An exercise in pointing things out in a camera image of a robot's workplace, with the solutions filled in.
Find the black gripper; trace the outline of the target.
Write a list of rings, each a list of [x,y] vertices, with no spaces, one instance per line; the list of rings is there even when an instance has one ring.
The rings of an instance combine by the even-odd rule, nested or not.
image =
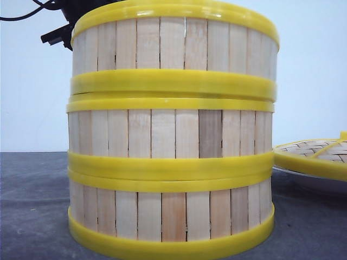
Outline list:
[[[65,48],[73,50],[70,41],[75,23],[81,17],[80,1],[52,1],[51,3],[44,4],[43,6],[48,10],[61,10],[64,17],[68,21],[68,24],[42,35],[41,41],[43,43],[48,42],[50,45],[63,42]]]

